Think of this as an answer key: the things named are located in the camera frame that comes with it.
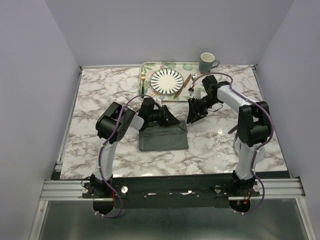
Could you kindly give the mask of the grey cloth napkin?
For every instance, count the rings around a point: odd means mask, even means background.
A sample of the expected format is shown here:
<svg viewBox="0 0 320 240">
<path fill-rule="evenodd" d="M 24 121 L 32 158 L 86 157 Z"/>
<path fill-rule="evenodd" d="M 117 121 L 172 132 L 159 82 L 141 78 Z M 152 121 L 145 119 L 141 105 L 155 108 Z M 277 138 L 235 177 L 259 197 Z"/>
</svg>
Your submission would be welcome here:
<svg viewBox="0 0 320 240">
<path fill-rule="evenodd" d="M 141 152 L 187 150 L 187 133 L 185 120 L 171 126 L 160 126 L 157 122 L 152 122 L 139 132 L 138 148 Z"/>
</svg>

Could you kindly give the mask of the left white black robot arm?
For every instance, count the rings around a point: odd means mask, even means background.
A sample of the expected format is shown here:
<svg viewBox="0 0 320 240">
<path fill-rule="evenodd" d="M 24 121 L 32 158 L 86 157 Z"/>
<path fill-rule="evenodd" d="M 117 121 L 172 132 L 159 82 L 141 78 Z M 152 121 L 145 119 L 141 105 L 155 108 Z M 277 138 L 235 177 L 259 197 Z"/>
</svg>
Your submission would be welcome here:
<svg viewBox="0 0 320 240">
<path fill-rule="evenodd" d="M 110 178 L 113 176 L 113 161 L 118 142 L 125 136 L 129 127 L 142 132 L 151 123 L 157 123 L 160 127 L 170 127 L 179 125 L 180 121 L 172 115 L 166 105 L 160 106 L 150 97 L 142 101 L 138 113 L 129 109 L 127 105 L 113 102 L 99 117 L 95 129 L 102 145 L 96 170 L 90 176 L 91 195 L 97 194 L 104 198 L 115 192 Z"/>
</svg>

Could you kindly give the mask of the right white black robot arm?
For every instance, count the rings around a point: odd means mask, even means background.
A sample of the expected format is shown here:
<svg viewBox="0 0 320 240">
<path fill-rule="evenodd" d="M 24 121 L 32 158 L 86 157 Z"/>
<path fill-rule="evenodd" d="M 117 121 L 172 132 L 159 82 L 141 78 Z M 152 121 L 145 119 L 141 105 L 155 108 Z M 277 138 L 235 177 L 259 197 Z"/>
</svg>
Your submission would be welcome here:
<svg viewBox="0 0 320 240">
<path fill-rule="evenodd" d="M 239 160 L 232 173 L 230 191 L 241 196 L 251 189 L 257 176 L 256 163 L 264 154 L 264 146 L 274 134 L 274 125 L 270 116 L 269 105 L 265 101 L 256 102 L 232 87 L 232 82 L 218 82 L 213 74 L 202 80 L 206 95 L 188 100 L 187 123 L 193 124 L 208 115 L 208 110 L 216 104 L 226 104 L 237 115 L 235 150 Z"/>
</svg>

